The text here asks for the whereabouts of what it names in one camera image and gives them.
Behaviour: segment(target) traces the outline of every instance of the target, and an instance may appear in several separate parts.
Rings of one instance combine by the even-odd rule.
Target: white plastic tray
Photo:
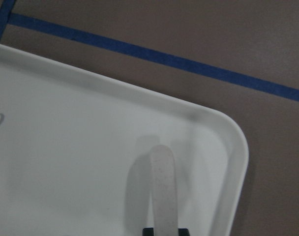
[[[225,114],[2,45],[0,113],[0,236],[141,236],[157,144],[179,227],[229,235],[248,147]]]

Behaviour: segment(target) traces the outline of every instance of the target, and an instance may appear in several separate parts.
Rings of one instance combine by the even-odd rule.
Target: gray curved mark
[[[5,117],[5,115],[0,113],[0,125],[3,123],[4,117]]]

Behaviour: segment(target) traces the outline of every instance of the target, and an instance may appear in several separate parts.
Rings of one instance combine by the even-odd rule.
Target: brown floor
[[[299,89],[299,1],[17,0],[13,12]],[[299,236],[299,102],[11,25],[0,43],[226,113],[250,148],[231,235]]]

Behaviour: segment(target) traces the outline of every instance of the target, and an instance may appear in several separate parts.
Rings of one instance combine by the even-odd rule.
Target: blue tape strip
[[[176,57],[170,54],[106,38],[81,30],[45,22],[20,14],[12,13],[9,17],[8,23],[15,26],[28,28],[30,30],[48,33],[58,37],[89,44],[95,47],[122,53],[132,57],[156,62],[162,65],[211,77],[250,89],[267,92],[299,102],[299,89],[261,80],[252,76],[239,74],[237,72],[221,69],[215,66],[203,64],[189,59],[184,59],[181,57]]]
[[[0,8],[0,40],[5,30],[9,14],[14,6],[15,0],[4,0]]]

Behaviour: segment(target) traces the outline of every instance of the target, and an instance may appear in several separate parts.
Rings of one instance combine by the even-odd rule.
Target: blue painter's tape
[[[15,0],[4,0],[0,8],[0,40],[5,30],[9,14],[14,6]]]
[[[84,32],[77,29],[45,22],[32,17],[12,13],[9,24],[48,33],[58,37],[85,43],[95,47],[122,53],[132,57],[156,62],[162,65],[211,77],[228,83],[244,86],[258,91],[267,92],[299,102],[299,89],[261,80],[252,76],[239,74],[197,61],[173,56],[152,49],[140,47],[130,43],[114,40],[104,36]]]

